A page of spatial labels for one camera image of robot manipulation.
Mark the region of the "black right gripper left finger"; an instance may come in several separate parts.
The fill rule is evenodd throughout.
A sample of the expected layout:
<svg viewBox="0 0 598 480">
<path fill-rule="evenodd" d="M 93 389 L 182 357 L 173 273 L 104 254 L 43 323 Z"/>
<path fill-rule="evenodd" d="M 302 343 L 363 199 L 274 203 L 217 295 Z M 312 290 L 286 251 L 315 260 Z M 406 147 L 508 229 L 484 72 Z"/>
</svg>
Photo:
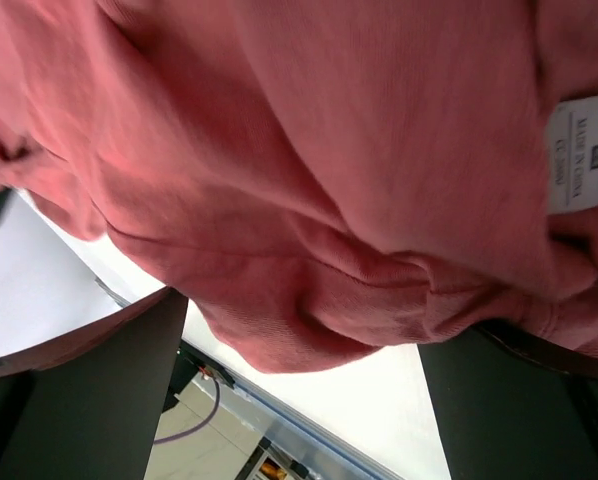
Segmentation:
<svg viewBox="0 0 598 480">
<path fill-rule="evenodd" d="M 143 478 L 187 307 L 161 289 L 0 357 L 0 479 Z"/>
</svg>

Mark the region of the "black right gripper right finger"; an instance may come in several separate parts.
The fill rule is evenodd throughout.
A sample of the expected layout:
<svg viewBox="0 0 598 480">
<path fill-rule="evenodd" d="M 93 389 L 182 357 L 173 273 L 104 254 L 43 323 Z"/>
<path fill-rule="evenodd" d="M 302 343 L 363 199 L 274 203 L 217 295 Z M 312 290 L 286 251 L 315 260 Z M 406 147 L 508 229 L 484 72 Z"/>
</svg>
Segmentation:
<svg viewBox="0 0 598 480">
<path fill-rule="evenodd" d="M 500 321 L 418 352 L 454 479 L 598 479 L 598 359 Z"/>
</svg>

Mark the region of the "pink t-shirt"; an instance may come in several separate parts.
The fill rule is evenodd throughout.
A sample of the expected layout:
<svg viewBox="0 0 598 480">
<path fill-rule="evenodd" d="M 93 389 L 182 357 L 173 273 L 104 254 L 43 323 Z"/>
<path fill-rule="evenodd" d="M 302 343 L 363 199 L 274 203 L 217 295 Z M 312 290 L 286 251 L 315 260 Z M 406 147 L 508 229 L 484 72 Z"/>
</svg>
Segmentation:
<svg viewBox="0 0 598 480">
<path fill-rule="evenodd" d="M 503 319 L 598 358 L 598 191 L 550 114 L 598 1 L 0 1 L 0 189 L 267 373 Z"/>
</svg>

